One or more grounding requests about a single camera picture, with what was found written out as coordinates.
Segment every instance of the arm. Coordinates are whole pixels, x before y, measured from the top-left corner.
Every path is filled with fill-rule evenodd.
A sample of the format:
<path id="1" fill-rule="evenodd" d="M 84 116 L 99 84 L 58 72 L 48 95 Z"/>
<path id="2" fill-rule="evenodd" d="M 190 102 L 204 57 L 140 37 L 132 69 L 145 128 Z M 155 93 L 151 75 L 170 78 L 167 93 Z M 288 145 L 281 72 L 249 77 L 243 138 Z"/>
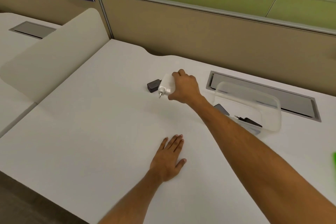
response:
<path id="1" fill-rule="evenodd" d="M 186 159 L 176 161 L 183 147 L 183 135 L 175 135 L 166 145 L 166 137 L 157 150 L 149 171 L 99 222 L 99 224 L 142 224 L 149 203 L 158 187 L 179 174 Z"/>
<path id="2" fill-rule="evenodd" d="M 195 77 L 174 72 L 170 100 L 187 103 L 204 121 L 233 171 L 274 223 L 336 223 L 336 207 L 262 141 L 214 108 Z"/>

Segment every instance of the hand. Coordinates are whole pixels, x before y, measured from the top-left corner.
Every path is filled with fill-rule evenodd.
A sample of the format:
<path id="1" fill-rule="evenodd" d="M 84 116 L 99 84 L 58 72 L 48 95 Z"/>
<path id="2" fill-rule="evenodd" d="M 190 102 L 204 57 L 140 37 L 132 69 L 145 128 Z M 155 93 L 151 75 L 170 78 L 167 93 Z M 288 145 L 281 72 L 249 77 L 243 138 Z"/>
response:
<path id="1" fill-rule="evenodd" d="M 172 73 L 175 79 L 175 91 L 168 96 L 169 100 L 177 100 L 181 103 L 191 105 L 202 98 L 196 78 L 187 75 L 183 69 Z"/>
<path id="2" fill-rule="evenodd" d="M 162 182 L 173 179 L 187 162 L 184 158 L 176 164 L 183 147 L 183 135 L 173 136 L 165 147 L 167 141 L 168 137 L 161 143 L 149 167 L 149 170 L 155 172 Z"/>

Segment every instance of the gray floor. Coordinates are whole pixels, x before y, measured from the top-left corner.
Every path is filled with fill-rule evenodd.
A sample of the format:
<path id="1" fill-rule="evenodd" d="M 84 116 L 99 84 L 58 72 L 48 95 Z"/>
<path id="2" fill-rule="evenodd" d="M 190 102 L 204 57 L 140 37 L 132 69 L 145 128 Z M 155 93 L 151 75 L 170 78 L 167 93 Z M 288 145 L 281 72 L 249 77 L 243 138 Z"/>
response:
<path id="1" fill-rule="evenodd" d="M 0 172 L 1 224 L 87 224 L 87 222 Z"/>

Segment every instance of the person's left hand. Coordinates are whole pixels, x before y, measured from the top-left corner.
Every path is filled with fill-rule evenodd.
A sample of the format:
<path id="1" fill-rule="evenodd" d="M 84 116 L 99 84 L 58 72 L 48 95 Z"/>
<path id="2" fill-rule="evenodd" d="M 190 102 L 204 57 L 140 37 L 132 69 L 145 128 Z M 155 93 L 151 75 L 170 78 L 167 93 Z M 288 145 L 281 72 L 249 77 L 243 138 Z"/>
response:
<path id="1" fill-rule="evenodd" d="M 167 141 L 168 137 L 161 143 L 149 167 L 149 170 L 155 172 L 163 182 L 178 175 L 187 162 L 183 158 L 176 164 L 184 143 L 183 135 L 173 136 L 165 147 Z"/>

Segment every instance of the tabletop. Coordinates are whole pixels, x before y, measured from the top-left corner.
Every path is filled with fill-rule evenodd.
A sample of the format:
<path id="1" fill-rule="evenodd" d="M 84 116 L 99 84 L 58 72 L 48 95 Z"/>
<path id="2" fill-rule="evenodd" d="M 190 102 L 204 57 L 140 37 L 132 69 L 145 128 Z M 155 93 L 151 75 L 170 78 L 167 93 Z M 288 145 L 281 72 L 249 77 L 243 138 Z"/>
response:
<path id="1" fill-rule="evenodd" d="M 280 132 L 263 141 L 336 204 L 335 97 L 117 40 L 2 137 L 0 170 L 93 224 L 143 177 L 163 138 L 183 134 L 188 161 L 158 189 L 145 223 L 268 223 L 191 108 L 147 90 L 180 68 L 207 99 L 210 71 L 314 97 L 322 122 L 282 112 Z"/>
<path id="2" fill-rule="evenodd" d="M 0 13 L 0 67 L 39 41 L 37 38 L 9 31 L 25 21 L 52 28 L 60 27 L 18 14 Z M 0 137 L 34 106 L 33 101 L 0 79 Z"/>

